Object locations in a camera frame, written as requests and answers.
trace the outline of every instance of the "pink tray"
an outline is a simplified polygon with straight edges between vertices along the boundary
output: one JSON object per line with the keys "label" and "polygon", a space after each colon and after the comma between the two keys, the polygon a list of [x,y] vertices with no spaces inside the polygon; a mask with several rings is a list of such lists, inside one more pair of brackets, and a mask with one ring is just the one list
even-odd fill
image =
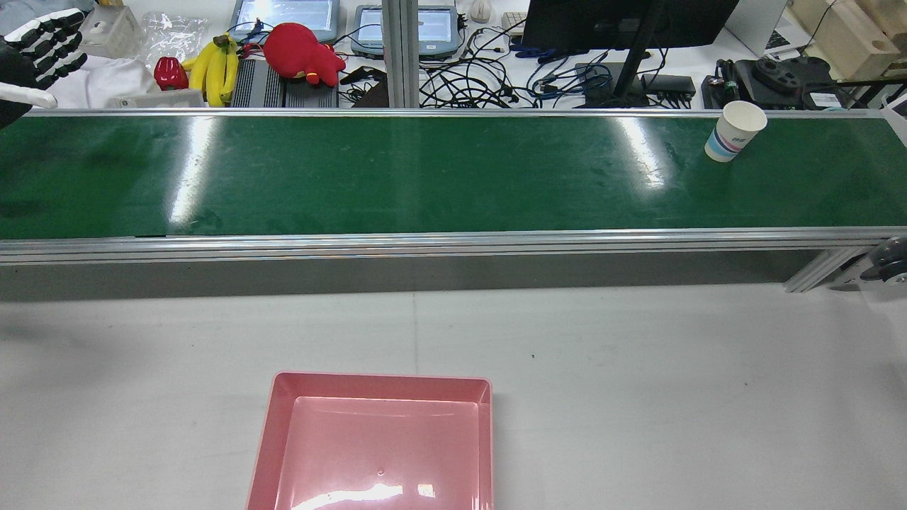
{"label": "pink tray", "polygon": [[493,510],[484,379],[282,372],[249,510]]}

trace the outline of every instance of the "white paper cup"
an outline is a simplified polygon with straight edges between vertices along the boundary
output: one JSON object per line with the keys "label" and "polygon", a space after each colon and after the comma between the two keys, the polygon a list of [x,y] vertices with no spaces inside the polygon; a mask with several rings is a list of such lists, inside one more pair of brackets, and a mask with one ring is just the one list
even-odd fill
{"label": "white paper cup", "polygon": [[766,113],[746,101],[732,101],[725,106],[718,125],[706,142],[706,154],[717,162],[729,162],[768,125]]}

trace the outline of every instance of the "computer mouse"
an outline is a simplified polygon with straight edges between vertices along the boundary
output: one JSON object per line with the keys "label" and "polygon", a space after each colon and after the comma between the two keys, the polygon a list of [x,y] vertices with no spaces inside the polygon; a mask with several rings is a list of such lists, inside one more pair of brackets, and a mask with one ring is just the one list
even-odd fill
{"label": "computer mouse", "polygon": [[469,17],[476,23],[488,23],[492,19],[492,3],[489,0],[474,0]]}

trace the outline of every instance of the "robotic hand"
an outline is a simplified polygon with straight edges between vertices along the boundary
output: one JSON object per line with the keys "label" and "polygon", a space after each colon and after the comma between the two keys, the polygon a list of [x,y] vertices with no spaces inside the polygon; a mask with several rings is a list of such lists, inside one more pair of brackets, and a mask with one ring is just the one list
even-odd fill
{"label": "robotic hand", "polygon": [[67,9],[41,16],[0,37],[0,129],[32,106],[55,108],[46,92],[58,78],[82,67],[88,57],[78,51],[85,14]]}

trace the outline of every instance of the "banana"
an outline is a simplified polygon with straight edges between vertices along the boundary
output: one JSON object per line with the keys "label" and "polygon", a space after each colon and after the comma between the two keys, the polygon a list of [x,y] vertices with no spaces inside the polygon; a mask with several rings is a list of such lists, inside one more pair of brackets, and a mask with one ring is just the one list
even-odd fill
{"label": "banana", "polygon": [[224,105],[220,93],[224,88],[224,73],[227,72],[226,48],[218,48],[208,62],[208,71],[205,73],[205,90],[208,96],[208,106],[220,107]]}
{"label": "banana", "polygon": [[239,72],[238,50],[236,41],[230,39],[229,48],[227,48],[227,75],[224,78],[224,86],[220,89],[220,100],[224,103],[230,102],[233,97],[233,87],[236,86],[236,75]]}
{"label": "banana", "polygon": [[196,55],[196,56],[193,56],[189,60],[183,61],[182,68],[185,69],[186,71],[191,71],[192,67],[195,67],[195,61],[197,61],[197,60],[199,60],[199,57]]}
{"label": "banana", "polygon": [[192,66],[192,73],[189,76],[190,89],[204,92],[205,73],[208,71],[211,57],[213,57],[218,50],[218,46],[214,44],[213,41],[208,43],[208,45],[201,50],[199,56],[196,57],[195,64]]}

